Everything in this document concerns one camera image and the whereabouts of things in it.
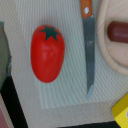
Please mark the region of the pale green gripper finger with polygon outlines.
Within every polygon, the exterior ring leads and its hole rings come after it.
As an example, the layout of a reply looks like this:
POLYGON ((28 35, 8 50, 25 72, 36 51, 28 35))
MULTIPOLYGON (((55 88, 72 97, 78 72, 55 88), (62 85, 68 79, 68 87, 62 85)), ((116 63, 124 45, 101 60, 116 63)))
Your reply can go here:
POLYGON ((6 77, 11 72, 11 55, 7 36, 4 30, 4 23, 0 21, 0 89, 6 77))

